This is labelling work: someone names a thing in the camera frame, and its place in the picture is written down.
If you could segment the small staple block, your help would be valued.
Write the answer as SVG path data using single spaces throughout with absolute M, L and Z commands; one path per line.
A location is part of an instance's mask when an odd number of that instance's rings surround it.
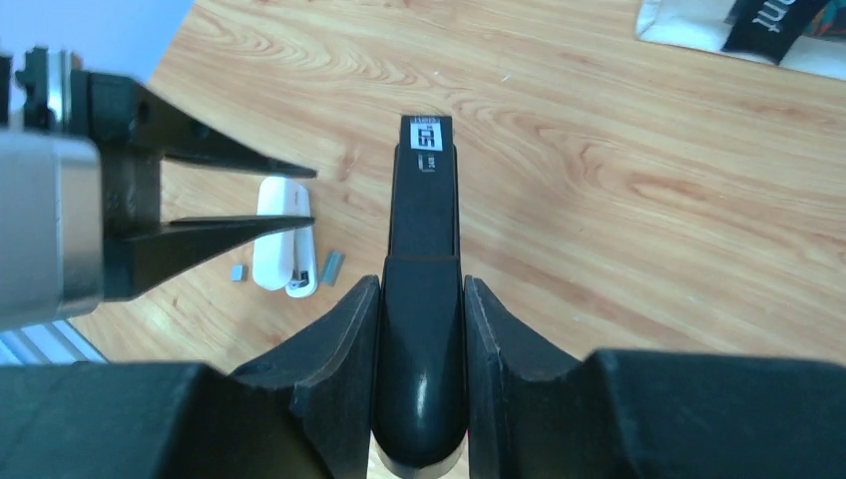
M 245 282 L 248 278 L 248 266 L 243 263 L 235 264 L 230 269 L 230 280 L 232 282 Z

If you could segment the grey staple strip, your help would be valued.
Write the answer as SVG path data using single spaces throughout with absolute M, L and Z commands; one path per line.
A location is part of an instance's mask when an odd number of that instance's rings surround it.
M 327 254 L 320 274 L 320 282 L 322 284 L 330 286 L 336 284 L 344 259 L 345 255 L 338 250 L 331 250 Z

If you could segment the beige canvas tote bag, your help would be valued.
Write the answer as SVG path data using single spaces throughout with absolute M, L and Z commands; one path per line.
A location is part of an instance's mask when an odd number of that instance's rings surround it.
M 845 79 L 843 1 L 644 1 L 635 33 L 646 42 Z

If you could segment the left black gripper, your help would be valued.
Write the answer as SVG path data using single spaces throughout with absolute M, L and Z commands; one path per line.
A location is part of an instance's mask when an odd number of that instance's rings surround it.
M 293 179 L 317 171 L 265 155 L 191 116 L 138 80 L 80 66 L 67 51 L 33 48 L 12 75 L 24 93 L 4 130 L 82 139 L 99 151 L 104 300 L 128 301 L 262 236 L 310 227 L 312 217 L 162 221 L 164 156 L 202 168 Z

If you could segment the black stapler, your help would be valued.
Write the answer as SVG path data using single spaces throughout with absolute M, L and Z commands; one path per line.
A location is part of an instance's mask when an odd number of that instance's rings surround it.
M 371 428 L 400 478 L 440 478 L 468 426 L 457 150 L 447 116 L 407 115 L 395 149 Z

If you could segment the white stapler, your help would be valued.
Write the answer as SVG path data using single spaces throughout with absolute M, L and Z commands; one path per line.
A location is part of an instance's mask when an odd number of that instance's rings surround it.
M 256 212 L 261 216 L 311 215 L 306 187 L 293 180 L 268 177 L 258 190 Z M 266 235 L 255 240 L 252 280 L 269 290 L 283 290 L 292 298 L 304 298 L 318 288 L 313 228 Z

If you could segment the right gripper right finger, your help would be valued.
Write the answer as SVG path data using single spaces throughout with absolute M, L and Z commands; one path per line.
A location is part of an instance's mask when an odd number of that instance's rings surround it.
M 584 413 L 566 376 L 580 364 L 465 280 L 469 472 L 473 478 L 593 478 Z

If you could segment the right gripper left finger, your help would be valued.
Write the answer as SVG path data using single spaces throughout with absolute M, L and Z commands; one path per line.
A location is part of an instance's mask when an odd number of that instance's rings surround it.
M 365 478 L 377 342 L 379 279 L 367 275 L 317 321 L 230 375 L 282 393 L 334 478 Z

